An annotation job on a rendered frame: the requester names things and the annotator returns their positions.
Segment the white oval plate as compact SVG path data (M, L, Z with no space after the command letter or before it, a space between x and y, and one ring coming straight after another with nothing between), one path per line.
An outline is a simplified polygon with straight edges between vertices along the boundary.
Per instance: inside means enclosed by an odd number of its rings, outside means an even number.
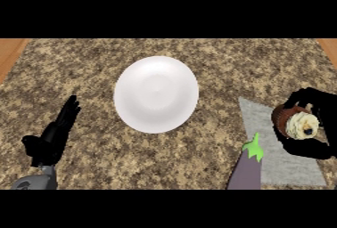
M187 64L167 56L136 61L116 82L114 106L126 124L159 134L190 119L199 104L199 80Z

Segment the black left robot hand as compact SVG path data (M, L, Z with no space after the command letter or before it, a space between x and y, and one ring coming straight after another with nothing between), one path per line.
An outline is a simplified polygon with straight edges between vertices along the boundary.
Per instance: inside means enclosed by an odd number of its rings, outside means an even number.
M80 106L77 96L71 95L61 109L57 120L45 128L42 135L26 135L23 143L27 155L31 157L31 166L52 166L63 158L67 147L68 133L74 126Z

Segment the brown cupcake with cream frosting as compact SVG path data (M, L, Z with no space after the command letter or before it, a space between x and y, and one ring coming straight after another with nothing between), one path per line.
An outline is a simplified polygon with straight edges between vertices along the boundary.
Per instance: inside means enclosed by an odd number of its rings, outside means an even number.
M280 105L272 111L271 121L287 138L305 140L318 134L320 120L303 107L287 109Z

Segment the grey placemat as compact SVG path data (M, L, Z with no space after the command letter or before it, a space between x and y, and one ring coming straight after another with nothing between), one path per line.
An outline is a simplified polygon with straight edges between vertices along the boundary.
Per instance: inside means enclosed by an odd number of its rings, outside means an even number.
M272 129L272 108L243 97L238 98L238 102L247 140L250 141L255 134L259 134L259 146L264 149L262 183L326 186L327 183L317 160L289 154L283 148Z

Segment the purple eggplant with green stem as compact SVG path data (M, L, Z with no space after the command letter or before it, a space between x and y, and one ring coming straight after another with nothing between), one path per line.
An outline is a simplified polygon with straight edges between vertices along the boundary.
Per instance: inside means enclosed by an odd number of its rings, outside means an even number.
M259 145L259 133L244 143L235 170L228 182L228 190L259 190L264 149Z

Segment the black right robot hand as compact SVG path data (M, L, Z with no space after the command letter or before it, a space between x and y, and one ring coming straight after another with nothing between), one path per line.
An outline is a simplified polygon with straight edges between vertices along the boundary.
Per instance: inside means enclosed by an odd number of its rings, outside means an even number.
M314 159L337 158L337 94L321 92L312 87L302 88L292 93L283 109L289 110L296 105L305 108L309 103L314 105L314 114L320 118L329 141L287 138L278 128L274 128L278 141L286 151L296 156Z

